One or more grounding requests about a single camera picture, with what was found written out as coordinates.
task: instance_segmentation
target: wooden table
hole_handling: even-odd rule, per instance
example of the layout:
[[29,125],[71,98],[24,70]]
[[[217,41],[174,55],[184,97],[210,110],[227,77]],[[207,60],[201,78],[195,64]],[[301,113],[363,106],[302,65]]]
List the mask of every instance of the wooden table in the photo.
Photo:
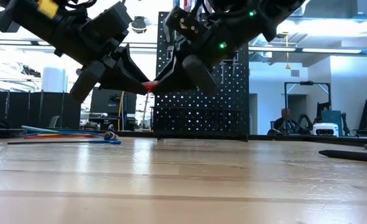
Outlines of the wooden table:
[[367,224],[367,163],[309,142],[0,143],[0,224]]

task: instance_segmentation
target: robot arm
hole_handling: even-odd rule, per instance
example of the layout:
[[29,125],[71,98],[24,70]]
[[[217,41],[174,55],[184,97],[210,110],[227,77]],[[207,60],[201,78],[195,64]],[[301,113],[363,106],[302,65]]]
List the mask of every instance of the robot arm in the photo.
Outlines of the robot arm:
[[[49,11],[40,5],[44,2],[50,4]],[[17,32],[22,26],[53,45],[59,57],[66,54],[82,64],[70,92],[78,101],[83,101],[97,83],[100,88],[145,95],[147,90],[142,83],[149,80],[130,58],[129,46],[120,46],[132,22],[123,2],[117,2],[94,19],[88,17],[86,9],[96,0],[77,2],[0,0],[0,6],[5,8],[0,13],[0,31]]]
[[212,94],[216,83],[212,67],[251,39],[263,34],[271,41],[277,26],[297,10],[305,0],[209,0],[215,13],[207,19],[196,18],[204,0],[197,0],[192,12],[175,6],[164,20],[164,26],[176,30],[172,60],[158,74],[154,93],[196,90]]
[[[277,25],[304,1],[209,0],[215,12],[207,12],[205,22],[197,19],[204,0],[197,0],[191,12],[175,6],[164,21],[165,30],[180,35],[170,39],[174,42],[172,60],[158,74],[157,85],[151,91],[157,94],[199,89],[214,93],[212,66],[234,55],[235,50],[259,34],[269,41],[275,38]],[[94,19],[88,17],[86,9],[96,0],[77,2],[0,0],[0,6],[5,8],[0,13],[0,31],[17,32],[22,26],[53,45],[59,57],[66,54],[82,64],[70,91],[76,100],[83,101],[96,83],[101,84],[100,88],[146,94],[150,88],[143,83],[149,84],[149,80],[130,58],[129,46],[120,47],[132,22],[124,1]],[[49,4],[48,10],[42,7],[44,3]]]

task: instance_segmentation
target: white cylinder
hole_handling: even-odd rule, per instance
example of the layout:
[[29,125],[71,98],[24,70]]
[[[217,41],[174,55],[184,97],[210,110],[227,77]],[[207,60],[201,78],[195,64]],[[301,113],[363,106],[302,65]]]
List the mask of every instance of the white cylinder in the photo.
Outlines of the white cylinder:
[[41,88],[44,92],[67,92],[68,77],[64,68],[45,67],[42,73]]

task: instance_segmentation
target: pegboard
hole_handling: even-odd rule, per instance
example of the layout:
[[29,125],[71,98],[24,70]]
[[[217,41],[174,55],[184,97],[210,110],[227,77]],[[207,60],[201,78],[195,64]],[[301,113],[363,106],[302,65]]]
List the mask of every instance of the pegboard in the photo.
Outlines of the pegboard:
[[[163,20],[168,12],[159,12],[156,75],[169,61]],[[213,96],[200,91],[183,91],[155,96],[154,131],[247,135],[249,133],[248,46],[214,67],[212,76],[218,85]]]

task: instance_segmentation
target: doorway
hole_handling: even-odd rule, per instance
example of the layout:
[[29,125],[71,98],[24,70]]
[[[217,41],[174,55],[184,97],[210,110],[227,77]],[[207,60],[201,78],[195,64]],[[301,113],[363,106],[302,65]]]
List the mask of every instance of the doorway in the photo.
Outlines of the doorway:
[[249,120],[249,134],[258,134],[258,96],[256,93],[250,93]]
[[287,107],[290,109],[292,119],[297,121],[301,114],[307,114],[307,95],[287,96]]

